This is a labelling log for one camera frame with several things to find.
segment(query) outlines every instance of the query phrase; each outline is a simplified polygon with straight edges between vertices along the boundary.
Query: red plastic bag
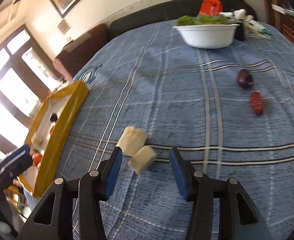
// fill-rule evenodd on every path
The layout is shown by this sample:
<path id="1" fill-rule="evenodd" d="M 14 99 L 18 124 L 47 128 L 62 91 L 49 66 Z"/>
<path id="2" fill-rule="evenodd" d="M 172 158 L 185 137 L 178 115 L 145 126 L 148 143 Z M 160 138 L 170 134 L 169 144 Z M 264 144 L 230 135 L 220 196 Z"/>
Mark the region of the red plastic bag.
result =
<path id="1" fill-rule="evenodd" d="M 222 3 L 219 0 L 204 0 L 198 14 L 219 16 L 219 12 L 222 12 Z"/>

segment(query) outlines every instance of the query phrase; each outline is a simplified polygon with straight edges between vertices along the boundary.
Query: triangular cutout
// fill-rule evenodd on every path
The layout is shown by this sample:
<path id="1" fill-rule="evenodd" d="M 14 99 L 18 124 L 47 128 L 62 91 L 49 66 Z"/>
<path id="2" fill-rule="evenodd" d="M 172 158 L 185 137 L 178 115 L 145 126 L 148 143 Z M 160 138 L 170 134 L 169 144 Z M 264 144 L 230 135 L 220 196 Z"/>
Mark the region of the triangular cutout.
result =
<path id="1" fill-rule="evenodd" d="M 237 193 L 237 202 L 239 209 L 240 224 L 244 226 L 258 223 L 257 216 L 255 215 L 253 210 L 250 208 L 250 206 L 240 193 Z"/>
<path id="2" fill-rule="evenodd" d="M 35 215 L 34 222 L 37 224 L 50 225 L 53 215 L 55 193 L 51 193 L 40 206 Z"/>

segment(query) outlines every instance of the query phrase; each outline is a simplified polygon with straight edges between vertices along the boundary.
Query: leafy vegetable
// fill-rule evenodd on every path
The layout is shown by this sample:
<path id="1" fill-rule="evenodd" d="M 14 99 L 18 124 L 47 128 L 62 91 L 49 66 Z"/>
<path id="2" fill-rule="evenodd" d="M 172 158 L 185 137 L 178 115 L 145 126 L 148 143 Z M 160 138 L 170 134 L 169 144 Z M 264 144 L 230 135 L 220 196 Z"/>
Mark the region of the leafy vegetable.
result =
<path id="1" fill-rule="evenodd" d="M 177 21 L 177 26 L 183 25 L 203 25 L 203 24 L 231 24 L 228 18 L 223 15 L 219 15 L 218 17 L 199 14 L 196 18 L 191 16 L 183 16 L 180 17 Z"/>

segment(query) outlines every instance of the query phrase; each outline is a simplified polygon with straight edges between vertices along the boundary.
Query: door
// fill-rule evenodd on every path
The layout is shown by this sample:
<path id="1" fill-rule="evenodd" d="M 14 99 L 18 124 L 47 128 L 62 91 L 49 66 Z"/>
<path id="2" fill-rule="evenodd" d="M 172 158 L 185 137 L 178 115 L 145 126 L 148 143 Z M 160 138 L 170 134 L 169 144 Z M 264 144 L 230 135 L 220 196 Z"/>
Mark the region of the door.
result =
<path id="1" fill-rule="evenodd" d="M 0 160 L 23 145 L 42 102 L 60 77 L 26 26 L 0 45 Z"/>

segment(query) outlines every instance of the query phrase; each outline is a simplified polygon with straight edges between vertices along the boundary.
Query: white plastic basin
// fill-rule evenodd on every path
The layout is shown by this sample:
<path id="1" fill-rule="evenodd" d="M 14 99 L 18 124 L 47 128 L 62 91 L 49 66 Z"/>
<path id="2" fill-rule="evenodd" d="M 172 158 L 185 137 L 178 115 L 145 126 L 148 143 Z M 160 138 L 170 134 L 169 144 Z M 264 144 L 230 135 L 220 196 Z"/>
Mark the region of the white plastic basin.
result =
<path id="1" fill-rule="evenodd" d="M 202 49 L 219 49 L 229 46 L 234 40 L 238 24 L 174 26 L 185 43 Z"/>

